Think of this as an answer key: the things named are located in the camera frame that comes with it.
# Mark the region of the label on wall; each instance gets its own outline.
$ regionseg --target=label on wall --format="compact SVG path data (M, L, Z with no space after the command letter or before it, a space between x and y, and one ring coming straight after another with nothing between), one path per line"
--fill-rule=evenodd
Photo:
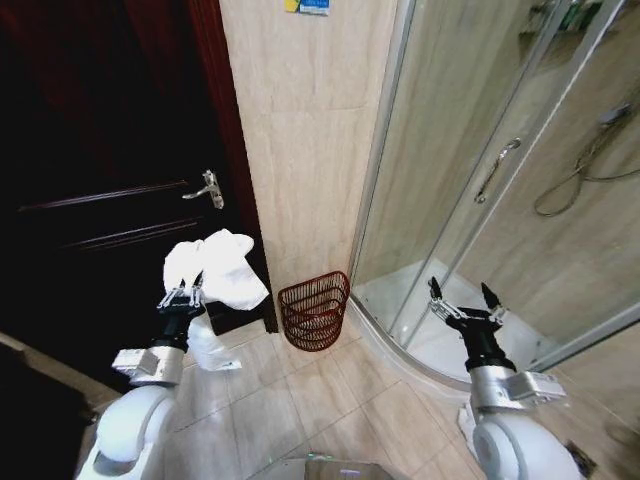
M329 0L284 0L287 12L329 15Z

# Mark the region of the door lever handle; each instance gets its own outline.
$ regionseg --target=door lever handle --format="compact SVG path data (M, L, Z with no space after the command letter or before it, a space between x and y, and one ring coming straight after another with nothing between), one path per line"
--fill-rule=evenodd
M222 198L222 190L220 190L220 185L218 185L218 178L216 174L211 170L207 170L202 174L204 178L205 186L200 190L194 193L186 193L182 196L184 200L192 200L194 198L198 198L205 193L211 194L211 200L213 201L214 208L221 210L224 208L224 198Z
M498 171L498 168L502 164L502 161L507 157L507 155L511 150L515 150L521 144L522 142L520 141L519 138L514 138L509 143L507 143L504 147L502 147L502 150L500 150L500 153L498 154L495 161L493 162L493 165L491 166L491 170L489 170L489 174L487 175L487 178L484 179L484 182L482 182L482 186L480 187L480 190L478 190L478 193L476 193L476 196L473 198L474 202L478 204L482 204L487 200L487 196L485 192L487 191L487 188L489 187L491 180L493 180L493 177Z

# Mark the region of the white towel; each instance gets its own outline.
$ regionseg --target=white towel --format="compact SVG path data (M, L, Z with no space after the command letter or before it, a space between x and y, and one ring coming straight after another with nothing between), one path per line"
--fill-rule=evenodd
M222 302L236 310L251 310L269 292L244 256L253 248L253 239L222 229L204 241L181 242L167 255L164 286L167 291L193 285L202 272L202 293L207 302Z

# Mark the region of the shower enclosure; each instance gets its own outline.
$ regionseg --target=shower enclosure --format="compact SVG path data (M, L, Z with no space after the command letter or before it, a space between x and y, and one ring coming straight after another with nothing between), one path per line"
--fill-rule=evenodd
M352 298L428 373L469 382L432 276L458 305L499 295L518 368L640 316L637 3L399 2Z

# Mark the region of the dark wooden door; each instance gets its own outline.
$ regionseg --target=dark wooden door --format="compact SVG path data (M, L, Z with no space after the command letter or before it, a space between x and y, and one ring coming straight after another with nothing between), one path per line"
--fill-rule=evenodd
M219 228L268 275L215 0L0 0L0 115L13 209L0 329L119 389L120 348L157 332L172 246ZM183 200L216 172L225 207ZM265 318L210 305L221 333Z

